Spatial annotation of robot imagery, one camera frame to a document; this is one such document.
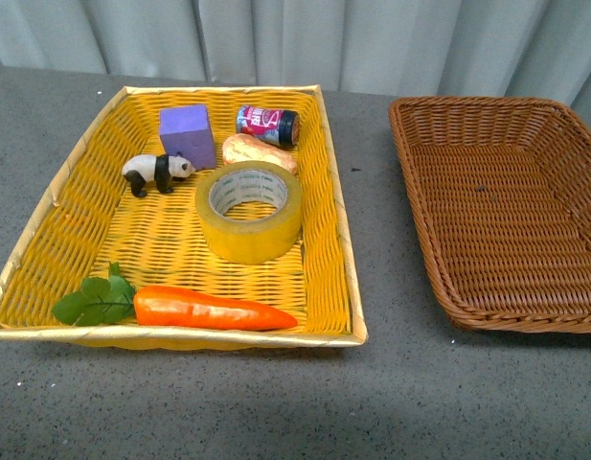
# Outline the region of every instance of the panda leg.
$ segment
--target panda leg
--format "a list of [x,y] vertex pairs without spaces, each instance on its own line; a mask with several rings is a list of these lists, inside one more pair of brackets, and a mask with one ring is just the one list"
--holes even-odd
[[170,194],[173,192],[173,187],[170,187],[170,179],[163,177],[157,179],[157,190],[162,194]]
[[170,187],[170,158],[167,154],[157,157],[154,165],[154,181],[157,184],[157,190],[162,194],[170,194],[173,188]]
[[147,195],[146,191],[142,190],[146,185],[146,181],[137,171],[129,171],[125,174],[126,180],[131,184],[131,192],[138,198],[143,198]]

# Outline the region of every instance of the red can label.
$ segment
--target red can label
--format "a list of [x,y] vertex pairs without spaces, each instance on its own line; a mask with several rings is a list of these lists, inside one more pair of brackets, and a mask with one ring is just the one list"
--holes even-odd
[[269,144],[280,145],[278,128],[283,116],[282,110],[244,105],[239,109],[236,128]]

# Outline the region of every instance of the wicker basket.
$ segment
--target wicker basket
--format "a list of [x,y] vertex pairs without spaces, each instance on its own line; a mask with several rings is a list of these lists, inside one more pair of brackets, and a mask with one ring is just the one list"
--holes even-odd
[[[206,104],[220,147],[235,132],[243,104],[296,110],[300,143],[292,151],[303,189],[303,236],[282,257],[231,264],[205,245],[194,209],[196,172],[171,195],[148,188],[132,196],[123,163],[140,152],[162,153],[159,110]],[[249,219],[266,210],[243,210]],[[54,319],[52,306],[85,276],[106,276],[118,261],[137,288],[177,285],[250,299],[293,314],[299,326],[249,333],[120,325],[78,328]],[[248,347],[351,347],[367,331],[319,86],[254,88],[123,88],[84,133],[46,190],[0,276],[0,339],[56,340],[127,349],[233,350]]]
[[435,295],[464,329],[591,333],[591,132],[522,98],[393,101]]

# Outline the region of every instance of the gray table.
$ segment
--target gray table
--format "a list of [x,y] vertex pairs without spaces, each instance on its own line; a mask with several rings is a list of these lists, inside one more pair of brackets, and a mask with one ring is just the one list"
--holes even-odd
[[[105,103],[124,85],[183,84],[0,67],[0,272]],[[591,336],[454,329],[422,263],[392,98],[325,99],[369,342],[234,353],[0,342],[0,458],[591,458]]]

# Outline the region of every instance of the woven texture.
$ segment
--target woven texture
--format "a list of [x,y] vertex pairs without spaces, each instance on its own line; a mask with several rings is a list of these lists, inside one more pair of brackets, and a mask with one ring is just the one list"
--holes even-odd
[[[194,209],[195,186],[210,171],[174,183],[160,195],[134,197],[121,177],[123,163],[141,152],[163,153],[159,110],[206,104],[221,166],[222,142],[235,133],[243,104],[296,110],[302,121],[298,159],[303,196],[303,238],[281,258],[239,265],[211,253]],[[119,261],[137,288],[178,285],[218,296],[264,302],[293,314],[299,326],[268,334],[349,334],[351,300],[338,231],[334,183],[316,99],[301,91],[162,90],[127,95],[101,120],[85,152],[71,164],[71,175],[56,206],[39,224],[0,303],[0,328],[64,328],[51,308],[80,288],[85,276],[106,276]],[[267,206],[242,204],[234,219],[266,216]],[[159,340],[153,346],[161,346]]]
[[403,98],[389,119],[438,301],[465,329],[591,333],[591,132],[562,104]]

